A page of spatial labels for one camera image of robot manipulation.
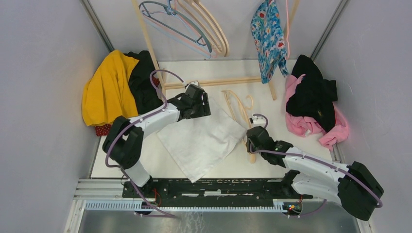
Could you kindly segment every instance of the pink cloth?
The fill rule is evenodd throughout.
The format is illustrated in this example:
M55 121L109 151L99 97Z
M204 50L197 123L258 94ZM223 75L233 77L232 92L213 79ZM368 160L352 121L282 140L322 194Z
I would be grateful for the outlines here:
M287 77L285 103L287 103L289 98L295 94L296 86L301 83L304 76L305 75L302 75L298 79L293 75L289 75ZM349 126L346 118L343 116L342 112L336 107L335 104L333 104L333 106L335 107L336 125L328 133L326 133L312 117L295 117L287 112L286 127L290 132L301 137L306 137L310 134L315 133L322 133L323 136L319 138L319 142L322 144L322 146L328 148L329 150L332 150L333 144L342 142L349 136Z

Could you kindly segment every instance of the black cloth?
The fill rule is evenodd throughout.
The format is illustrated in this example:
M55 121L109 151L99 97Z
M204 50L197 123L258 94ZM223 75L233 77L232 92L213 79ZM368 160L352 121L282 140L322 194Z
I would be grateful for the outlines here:
M315 65L312 59L305 55L300 55L292 70L292 75L299 78L302 74L305 74L305 78L323 79L322 73Z
M298 73L305 74L305 77L296 86L295 94L286 103L286 112L296 117L312 117L326 132L329 132L336 124L335 108L332 103L338 100L336 81L323 79L315 63L310 58L309 62L306 58L308 57L305 56L304 62L299 64L296 62L298 67L295 65L293 68L294 71L296 68Z
M129 88L135 98L139 115L160 107L163 102L150 82L150 73L155 70L155 66L149 51L143 50L139 54L129 52L124 55L139 60L129 78Z

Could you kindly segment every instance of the blue floral garment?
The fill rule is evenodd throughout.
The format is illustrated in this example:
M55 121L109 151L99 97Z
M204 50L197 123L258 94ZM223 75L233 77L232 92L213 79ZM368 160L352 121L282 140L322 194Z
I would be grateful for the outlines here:
M257 9L251 24L262 83L270 81L277 66L284 76L288 75L283 31L280 28L279 11L275 0L265 0Z

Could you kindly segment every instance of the yellow garment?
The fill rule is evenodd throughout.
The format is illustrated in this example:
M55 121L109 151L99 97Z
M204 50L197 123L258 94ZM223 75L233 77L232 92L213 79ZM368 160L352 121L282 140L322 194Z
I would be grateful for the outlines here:
M87 126L112 124L118 116L136 117L129 78L139 60L111 52L83 89L82 115Z

